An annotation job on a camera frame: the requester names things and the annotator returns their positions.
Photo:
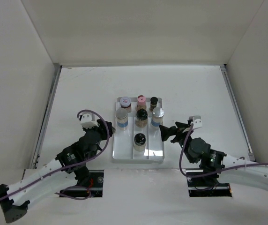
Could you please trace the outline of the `black stopper jar brown contents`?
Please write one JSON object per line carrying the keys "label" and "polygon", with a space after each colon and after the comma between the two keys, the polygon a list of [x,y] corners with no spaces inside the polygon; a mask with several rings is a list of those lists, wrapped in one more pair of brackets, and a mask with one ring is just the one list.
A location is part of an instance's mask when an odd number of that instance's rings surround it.
{"label": "black stopper jar brown contents", "polygon": [[140,109],[136,112],[135,124],[139,128],[146,127],[148,122],[148,112],[145,109]]}

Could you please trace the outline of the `black cap red label bottle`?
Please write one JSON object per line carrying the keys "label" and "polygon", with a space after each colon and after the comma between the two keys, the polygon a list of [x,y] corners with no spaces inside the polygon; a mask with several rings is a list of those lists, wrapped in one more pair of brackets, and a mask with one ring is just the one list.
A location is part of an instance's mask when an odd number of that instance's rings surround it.
{"label": "black cap red label bottle", "polygon": [[151,97],[150,98],[150,108],[149,110],[152,112],[156,107],[158,103],[158,98],[157,97]]}

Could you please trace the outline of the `pink cap spice jar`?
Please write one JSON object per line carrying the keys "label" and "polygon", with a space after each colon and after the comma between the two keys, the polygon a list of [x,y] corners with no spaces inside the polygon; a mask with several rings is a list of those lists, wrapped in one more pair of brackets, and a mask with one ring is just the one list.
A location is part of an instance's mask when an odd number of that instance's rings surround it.
{"label": "pink cap spice jar", "polygon": [[140,109],[147,109],[146,106],[146,97],[144,95],[139,95],[137,97],[137,105],[136,105],[136,111],[139,111]]}

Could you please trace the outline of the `black stopper jar white contents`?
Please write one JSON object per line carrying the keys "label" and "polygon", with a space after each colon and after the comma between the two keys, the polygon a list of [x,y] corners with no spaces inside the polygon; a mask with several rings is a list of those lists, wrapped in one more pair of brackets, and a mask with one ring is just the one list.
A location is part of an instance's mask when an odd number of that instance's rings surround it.
{"label": "black stopper jar white contents", "polygon": [[146,146],[146,136],[143,133],[137,133],[134,136],[134,149],[138,152],[145,151]]}

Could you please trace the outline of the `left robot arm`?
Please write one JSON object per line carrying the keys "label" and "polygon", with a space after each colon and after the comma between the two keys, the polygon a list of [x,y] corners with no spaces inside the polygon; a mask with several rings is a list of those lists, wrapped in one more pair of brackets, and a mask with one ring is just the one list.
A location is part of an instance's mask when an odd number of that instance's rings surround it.
{"label": "left robot arm", "polygon": [[0,184],[0,207],[5,222],[13,223],[26,215],[28,209],[41,199],[72,186],[84,187],[90,172],[86,163],[95,159],[115,132],[111,122],[98,119],[84,122],[84,136],[64,148],[44,167],[15,184]]}

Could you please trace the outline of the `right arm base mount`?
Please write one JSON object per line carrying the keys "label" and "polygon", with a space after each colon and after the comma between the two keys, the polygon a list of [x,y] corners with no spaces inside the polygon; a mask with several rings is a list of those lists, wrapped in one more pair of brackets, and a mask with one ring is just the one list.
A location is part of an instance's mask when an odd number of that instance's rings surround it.
{"label": "right arm base mount", "polygon": [[187,178],[188,194],[190,197],[232,197],[229,183],[206,177]]}

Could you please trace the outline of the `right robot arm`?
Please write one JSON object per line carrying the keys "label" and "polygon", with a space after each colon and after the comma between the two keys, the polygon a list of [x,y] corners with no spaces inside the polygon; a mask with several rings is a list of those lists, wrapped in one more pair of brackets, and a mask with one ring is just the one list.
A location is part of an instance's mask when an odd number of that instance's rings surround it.
{"label": "right robot arm", "polygon": [[193,131],[201,127],[200,119],[189,120],[188,123],[176,122],[173,127],[159,126],[163,142],[173,136],[171,143],[180,145],[179,163],[186,157],[189,163],[199,164],[199,169],[202,170],[200,174],[190,175],[180,166],[182,175],[192,180],[201,179],[208,187],[220,183],[235,183],[268,191],[268,163],[233,157],[212,149],[201,138],[192,138]]}

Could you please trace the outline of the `grey lid sauce jar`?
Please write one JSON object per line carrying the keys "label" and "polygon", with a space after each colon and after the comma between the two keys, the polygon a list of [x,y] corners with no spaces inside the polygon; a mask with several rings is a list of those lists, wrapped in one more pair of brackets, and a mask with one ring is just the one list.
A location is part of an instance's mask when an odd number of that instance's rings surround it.
{"label": "grey lid sauce jar", "polygon": [[132,100],[130,97],[124,96],[120,99],[120,107],[127,110],[128,113],[132,111]]}

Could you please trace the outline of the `white cap blue label jar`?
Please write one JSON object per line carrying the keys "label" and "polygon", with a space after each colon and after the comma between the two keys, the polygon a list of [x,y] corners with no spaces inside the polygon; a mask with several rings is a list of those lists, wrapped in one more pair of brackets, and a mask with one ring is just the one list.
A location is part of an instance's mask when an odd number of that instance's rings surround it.
{"label": "white cap blue label jar", "polygon": [[118,128],[126,130],[128,126],[128,112],[124,108],[119,108],[116,111],[116,122]]}

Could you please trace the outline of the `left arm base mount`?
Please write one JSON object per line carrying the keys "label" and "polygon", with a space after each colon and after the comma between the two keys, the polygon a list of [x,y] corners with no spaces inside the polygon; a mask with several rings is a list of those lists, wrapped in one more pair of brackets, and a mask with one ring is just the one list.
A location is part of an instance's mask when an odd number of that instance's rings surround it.
{"label": "left arm base mount", "polygon": [[104,170],[91,170],[90,175],[83,182],[67,187],[56,193],[59,197],[72,200],[85,200],[103,196]]}

